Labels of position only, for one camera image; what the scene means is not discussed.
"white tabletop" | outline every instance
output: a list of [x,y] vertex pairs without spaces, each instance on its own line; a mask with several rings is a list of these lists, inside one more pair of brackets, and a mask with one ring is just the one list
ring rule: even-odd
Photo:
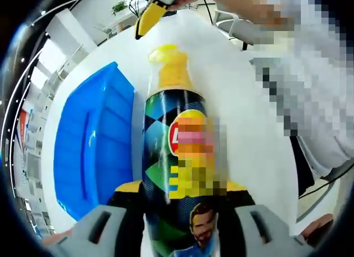
[[[132,149],[141,149],[151,72],[148,55],[163,44],[175,44],[188,54],[190,76],[203,94],[209,114],[219,116],[225,126],[230,180],[244,184],[256,203],[266,205],[292,229],[298,205],[296,166],[275,105],[237,47],[186,9],[160,20],[139,41],[134,39],[134,28],[119,33],[90,53],[59,87],[48,114],[41,158],[45,203],[56,231],[63,232],[75,222],[56,202],[53,178],[55,136],[66,98],[91,74],[116,61],[136,89]],[[134,150],[132,157],[134,179],[139,179],[141,151]]]

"white sleeve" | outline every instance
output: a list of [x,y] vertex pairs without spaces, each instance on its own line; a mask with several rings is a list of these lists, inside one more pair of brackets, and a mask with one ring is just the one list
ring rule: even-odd
[[258,80],[266,71],[276,82],[271,100],[277,101],[278,115],[287,116],[284,128],[298,131],[308,161],[325,176],[354,157],[353,58],[321,6],[311,0],[270,1],[280,2],[295,26],[275,32],[273,45],[255,46]]

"blue plastic crate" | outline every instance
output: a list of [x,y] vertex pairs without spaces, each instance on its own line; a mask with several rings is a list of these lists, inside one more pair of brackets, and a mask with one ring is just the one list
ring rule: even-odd
[[68,97],[55,140],[58,203],[76,220],[133,181],[131,122],[134,87],[113,62]]

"potted plant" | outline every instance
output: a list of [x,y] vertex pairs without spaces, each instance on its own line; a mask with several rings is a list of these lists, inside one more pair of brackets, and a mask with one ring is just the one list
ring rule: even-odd
[[126,1],[119,1],[116,5],[112,7],[112,15],[116,16],[118,12],[128,8]]

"white table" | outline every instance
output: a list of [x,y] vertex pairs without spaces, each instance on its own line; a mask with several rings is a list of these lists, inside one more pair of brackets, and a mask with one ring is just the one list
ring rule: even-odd
[[290,140],[277,122],[275,105],[254,68],[215,27],[190,10],[163,18],[136,41],[134,28],[102,44],[84,59],[59,87],[46,123],[41,159],[46,206],[54,228],[63,232],[74,220],[55,198],[55,136],[68,95],[91,74],[112,61],[134,85],[132,152],[134,178],[141,177],[142,120],[150,77],[149,53],[163,44],[187,52],[190,76],[207,102],[209,114],[220,117],[227,131],[229,178],[244,184],[256,203],[264,204],[289,224],[296,222],[298,183]]

